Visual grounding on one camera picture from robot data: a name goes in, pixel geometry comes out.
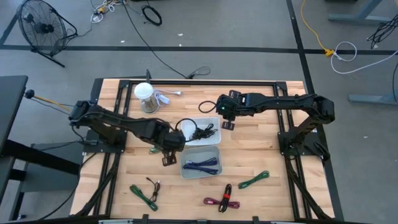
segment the wooden table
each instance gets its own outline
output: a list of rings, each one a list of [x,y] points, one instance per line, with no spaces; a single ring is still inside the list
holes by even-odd
[[[119,80],[103,80],[98,104],[113,110]],[[198,104],[205,100],[216,101],[221,94],[230,90],[242,93],[258,92],[273,96],[267,86],[215,86],[215,85],[154,85],[168,91],[182,91],[182,96],[165,94],[170,104],[154,114],[141,111],[138,99],[132,94],[129,116],[132,118],[158,117],[172,123],[182,118],[218,116],[215,110],[209,114],[198,111]],[[302,82],[286,82],[289,95],[305,94]],[[203,110],[211,105],[203,105]],[[300,124],[307,114],[293,111],[295,125]],[[280,155],[277,132],[279,123],[274,110],[256,114],[254,117],[237,117],[234,131],[221,130],[222,140],[218,145],[221,152],[223,173],[216,177],[185,180],[180,176],[180,164],[164,167],[162,155],[150,155],[150,145],[128,134],[126,151],[122,154],[116,188],[114,192],[111,218],[141,218],[149,214],[150,219],[177,220],[293,220],[287,173],[284,157]],[[71,214],[79,211],[98,186],[103,154],[98,154],[81,169],[80,183],[76,190]],[[307,189],[323,211],[333,217],[333,208],[321,160],[316,156],[302,156],[303,172]],[[270,177],[256,182],[246,189],[238,189],[238,184],[249,180],[260,172],[268,170]],[[140,198],[130,192],[136,184],[150,197],[154,186],[146,180],[160,180],[162,187],[156,204],[159,209],[153,212]],[[205,205],[205,197],[222,198],[226,184],[232,184],[231,201],[241,202],[237,210],[229,208],[225,213],[218,212],[218,206]],[[296,189],[300,214],[304,217],[303,203]],[[107,191],[102,199],[101,212],[104,212]]]

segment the fan grille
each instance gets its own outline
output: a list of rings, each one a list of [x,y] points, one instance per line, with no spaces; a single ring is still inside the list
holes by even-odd
[[[19,27],[34,50],[53,56],[64,49],[66,31],[56,10],[41,0],[26,0],[19,8]]]

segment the concrete floor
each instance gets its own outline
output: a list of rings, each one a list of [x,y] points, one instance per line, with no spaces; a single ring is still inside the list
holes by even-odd
[[[79,34],[90,28],[89,0],[47,2],[76,25]],[[320,49],[314,35],[300,19],[301,3],[301,0],[293,0],[303,46]],[[328,13],[358,12],[365,3],[307,0],[305,17],[326,47],[334,48],[346,40],[360,50],[369,50],[366,38],[376,27],[332,23],[327,19]],[[0,33],[10,23],[19,4],[20,1],[0,1]],[[131,6],[138,10],[142,4],[132,2]],[[152,46],[297,48],[285,1],[163,0],[151,1],[151,5],[163,17],[160,27],[144,24],[144,18],[130,13],[142,36]],[[394,0],[385,0],[373,15],[393,17],[397,11]],[[398,35],[394,34],[378,44],[377,50],[396,50]],[[27,45],[18,24],[5,44]],[[116,6],[114,13],[107,14],[103,22],[93,25],[89,34],[75,39],[71,45],[144,46],[144,43],[130,25],[124,9]],[[197,78],[304,81],[298,54],[159,52],[158,55],[183,73],[201,66],[211,67],[209,76]],[[329,58],[306,56],[316,93],[333,100],[336,106],[336,121],[325,126],[325,131],[345,220],[394,223],[398,216],[397,107],[350,103],[347,96],[392,94],[391,78],[397,58],[352,75],[339,75],[330,68]],[[335,62],[335,66],[339,70],[352,70],[384,57],[387,56],[359,55],[352,63]],[[27,75],[28,89],[68,104],[87,99],[94,79],[99,77],[143,75],[148,68],[154,78],[180,78],[150,52],[66,50],[55,58],[67,67],[61,68],[29,51],[0,50],[0,75]],[[29,145],[72,141],[76,136],[70,131],[64,114],[23,100],[10,138]],[[3,214],[7,213],[16,185],[9,183],[7,197],[0,207],[0,221],[8,217]],[[67,191],[31,193],[25,196],[21,212],[35,220],[57,207],[68,194]],[[38,198],[45,198],[45,203],[39,203]],[[67,216],[70,205],[68,202],[52,217]]]

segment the white lid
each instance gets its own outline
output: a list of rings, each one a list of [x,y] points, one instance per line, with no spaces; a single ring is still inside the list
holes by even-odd
[[[149,83],[140,83],[134,89],[135,96],[140,100],[149,98],[153,92],[154,88]]]

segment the plastic tray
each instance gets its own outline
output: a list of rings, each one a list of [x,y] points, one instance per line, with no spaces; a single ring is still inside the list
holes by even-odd
[[[217,165],[214,166],[204,166],[206,168],[218,169],[216,175],[220,175],[223,172],[223,166],[221,165],[221,154],[220,150],[217,146],[205,146],[205,147],[197,147],[191,149],[185,149],[182,151],[180,156],[180,172],[181,176],[184,179],[194,179],[201,177],[214,177],[216,175],[212,175],[200,170],[191,170],[182,168],[185,165],[186,161],[192,162],[203,162],[205,160],[216,157],[218,160]]]
[[[213,124],[213,129],[217,129],[214,135],[206,139],[199,139],[185,143],[187,146],[209,146],[221,142],[221,127],[219,117],[214,118],[191,118],[196,122],[198,128],[205,129],[209,124]],[[181,130],[184,133],[185,139],[188,141],[192,134],[195,132],[195,124],[192,121],[184,120],[181,122]]]

